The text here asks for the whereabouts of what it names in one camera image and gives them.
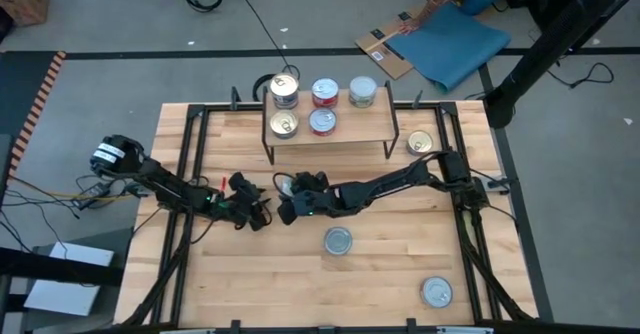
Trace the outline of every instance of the blue mat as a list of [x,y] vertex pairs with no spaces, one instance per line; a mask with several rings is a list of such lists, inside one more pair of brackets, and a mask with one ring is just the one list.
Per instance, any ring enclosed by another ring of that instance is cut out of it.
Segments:
[[387,43],[442,92],[457,87],[509,44],[506,32],[479,23],[449,3],[420,29]]

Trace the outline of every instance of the orange striped tape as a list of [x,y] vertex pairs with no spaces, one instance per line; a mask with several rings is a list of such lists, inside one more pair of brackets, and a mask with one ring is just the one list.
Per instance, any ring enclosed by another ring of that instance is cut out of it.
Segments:
[[51,89],[53,88],[53,84],[56,81],[56,77],[58,73],[60,73],[60,68],[62,67],[62,62],[64,58],[67,56],[65,52],[57,52],[53,56],[53,60],[51,64],[49,64],[49,70],[47,70],[47,74],[44,76],[42,80],[42,84],[40,85],[40,90],[33,100],[33,104],[31,105],[31,109],[27,114],[27,119],[20,130],[20,134],[16,139],[16,142],[13,145],[13,149],[11,149],[11,164],[9,166],[9,175],[15,176],[16,171],[18,170],[18,165],[20,164],[20,160],[24,156],[24,153],[27,151],[27,145],[29,145],[29,140],[31,140],[31,136],[33,135],[33,131],[38,124],[38,119],[40,119],[40,115],[44,110],[44,105],[47,102],[47,98],[49,98],[49,93],[51,93]]

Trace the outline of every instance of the can lid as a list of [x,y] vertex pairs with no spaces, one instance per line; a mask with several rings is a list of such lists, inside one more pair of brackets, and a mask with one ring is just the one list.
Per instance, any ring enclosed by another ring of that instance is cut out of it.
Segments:
[[422,299],[434,308],[445,308],[451,304],[453,289],[442,277],[431,277],[422,284]]
[[433,147],[433,139],[426,131],[416,130],[409,135],[408,145],[417,153],[426,153]]
[[357,96],[370,97],[376,93],[378,84],[376,84],[375,80],[369,77],[359,76],[353,78],[351,84],[349,84],[349,89],[351,89],[351,92]]
[[338,94],[338,83],[330,78],[316,80],[311,86],[313,94],[321,99],[333,98]]
[[329,131],[336,126],[336,114],[331,109],[316,109],[309,115],[309,125],[317,131]]
[[351,237],[349,230],[346,228],[331,228],[324,236],[324,247],[333,255],[347,254],[349,249],[351,249],[352,244],[353,238]]
[[298,118],[291,110],[279,110],[271,117],[271,130],[288,134],[298,127]]
[[271,89],[273,94],[278,96],[291,95],[298,90],[298,80],[291,74],[276,74],[271,79],[269,89]]

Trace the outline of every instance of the concrete floor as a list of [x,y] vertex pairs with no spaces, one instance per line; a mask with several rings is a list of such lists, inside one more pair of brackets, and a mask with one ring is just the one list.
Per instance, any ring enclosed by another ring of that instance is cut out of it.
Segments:
[[[288,48],[353,47],[357,37],[420,2],[251,1],[277,43]],[[640,0],[632,0],[596,34],[599,46],[640,46],[639,13]],[[531,45],[528,33],[535,25],[525,10],[495,13],[487,23],[509,31],[511,47]],[[279,30],[285,27],[287,32]],[[270,48],[243,0],[224,0],[210,14],[192,11],[183,0],[51,0],[46,24],[18,29],[0,45],[68,52]],[[494,84],[518,59],[489,63]],[[507,133],[556,321],[640,327],[640,200],[633,190],[640,174],[640,57],[570,57],[553,71],[575,80],[598,61],[615,72],[613,84],[568,90],[545,76],[518,103]],[[360,74],[388,79],[366,56],[290,62],[301,69],[306,86],[319,76],[343,85]],[[66,61],[18,176],[49,190],[76,192],[74,178],[89,173],[88,159],[104,135],[125,134],[150,148],[162,103],[228,101],[231,86],[248,100],[254,80],[281,67],[279,58]],[[393,87],[397,99],[412,99],[420,90],[424,99],[462,99],[482,91],[474,74],[443,97],[415,71]],[[627,125],[624,118],[636,122]],[[135,201],[119,202],[83,211],[79,221],[61,207],[46,212],[61,238],[72,240],[131,227],[136,207]],[[37,208],[5,211],[29,245],[55,240]],[[4,234],[0,245],[16,247]]]

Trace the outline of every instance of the wooden table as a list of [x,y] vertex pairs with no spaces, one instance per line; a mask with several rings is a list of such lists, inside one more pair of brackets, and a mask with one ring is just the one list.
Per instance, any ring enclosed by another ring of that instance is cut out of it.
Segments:
[[[470,166],[499,174],[482,103],[456,105]],[[162,107],[151,152],[174,172],[187,107]],[[279,200],[271,183],[274,171],[324,170],[332,183],[370,180],[415,159],[403,146],[409,133],[417,129],[431,133],[436,143],[433,150],[440,149],[435,115],[399,110],[397,116],[400,139],[389,160],[380,143],[350,143],[282,147],[271,166],[260,142],[260,112],[215,112],[209,118],[202,174],[212,187],[219,187],[223,177],[241,171],[267,189],[265,197],[274,198],[270,208],[276,213]],[[198,127],[196,123],[192,147]],[[187,173],[191,173],[194,152],[192,148]],[[429,168],[439,174],[435,163]],[[507,197],[493,193],[489,197],[492,205],[510,211]],[[136,225],[155,206],[155,200],[143,200]],[[493,209],[481,214],[494,274],[522,309],[536,316],[513,221]],[[199,236],[207,224],[206,219],[197,218],[193,236]],[[155,281],[166,225],[167,216],[159,214],[133,238],[116,322],[133,312]],[[324,234],[333,226],[348,228],[354,237],[346,256],[332,256],[324,250]],[[454,290],[452,304],[444,309],[429,307],[419,295],[423,280],[436,275],[446,278]],[[484,283],[479,275],[477,278],[483,313],[489,318]],[[450,196],[428,187],[412,188],[380,199],[349,218],[298,218],[285,226],[276,214],[273,224],[259,232],[248,226],[236,231],[229,223],[215,223],[190,249],[180,327],[229,327],[232,319],[242,320],[243,327],[403,326],[406,318],[416,318],[418,325],[471,324],[465,283]],[[169,317],[172,292],[170,283],[164,320]]]

